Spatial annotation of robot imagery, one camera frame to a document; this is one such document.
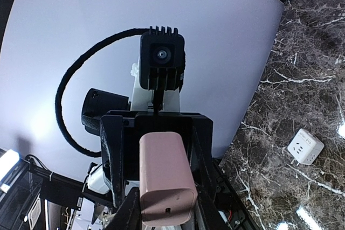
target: black camera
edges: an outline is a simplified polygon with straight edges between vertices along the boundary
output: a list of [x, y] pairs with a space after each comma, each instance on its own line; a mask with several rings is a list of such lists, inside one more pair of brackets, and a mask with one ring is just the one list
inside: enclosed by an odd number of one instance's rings
[[147, 90], [176, 90], [183, 84], [184, 38], [170, 27], [158, 27], [141, 36], [139, 82]]

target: dark marble surface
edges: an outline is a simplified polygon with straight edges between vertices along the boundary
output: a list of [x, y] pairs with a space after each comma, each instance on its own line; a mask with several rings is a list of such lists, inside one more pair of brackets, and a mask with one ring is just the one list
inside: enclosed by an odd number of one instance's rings
[[[261, 82], [224, 156], [262, 229], [345, 229], [345, 0], [287, 0]], [[325, 148], [311, 166], [287, 146], [304, 128]]]

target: white backdrop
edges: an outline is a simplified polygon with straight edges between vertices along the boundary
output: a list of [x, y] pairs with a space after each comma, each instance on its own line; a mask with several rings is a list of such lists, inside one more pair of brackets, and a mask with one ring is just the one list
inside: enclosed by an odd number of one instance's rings
[[[62, 137], [54, 96], [68, 67], [96, 42], [125, 29], [164, 25], [185, 38], [181, 110], [214, 121], [213, 155], [228, 148], [249, 105], [275, 37], [278, 0], [15, 0], [0, 56], [0, 143], [31, 152], [57, 173], [83, 180], [90, 162]], [[94, 87], [131, 96], [139, 37], [97, 53], [67, 86], [67, 127], [82, 146], [100, 150], [80, 122]]]

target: pink rectangular object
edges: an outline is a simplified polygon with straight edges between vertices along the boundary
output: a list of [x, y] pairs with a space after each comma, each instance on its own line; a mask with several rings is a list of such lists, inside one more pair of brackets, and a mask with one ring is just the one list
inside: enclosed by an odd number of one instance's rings
[[140, 139], [140, 206], [147, 226], [187, 222], [197, 190], [182, 137], [175, 132], [148, 133]]

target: white power adapter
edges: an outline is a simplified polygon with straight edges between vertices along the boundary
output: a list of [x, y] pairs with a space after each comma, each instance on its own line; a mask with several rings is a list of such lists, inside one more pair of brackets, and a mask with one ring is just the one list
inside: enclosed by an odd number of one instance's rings
[[287, 150], [298, 163], [311, 165], [324, 147], [325, 145], [307, 130], [300, 129]]

